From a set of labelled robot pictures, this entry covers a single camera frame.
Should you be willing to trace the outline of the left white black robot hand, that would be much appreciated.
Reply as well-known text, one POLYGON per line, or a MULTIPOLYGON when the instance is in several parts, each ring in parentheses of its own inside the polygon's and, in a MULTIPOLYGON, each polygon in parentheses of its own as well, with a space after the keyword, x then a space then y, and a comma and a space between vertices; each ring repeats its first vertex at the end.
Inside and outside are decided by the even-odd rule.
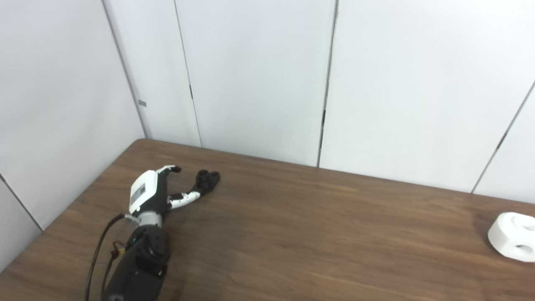
POLYGON ((166 165, 158 170, 147 170, 139 176, 130 190, 130 215, 140 217, 143 213, 152 212, 163 217, 170 210, 200 199, 201 193, 193 190, 172 195, 168 193, 168 176, 180 171, 179 166, 166 165))

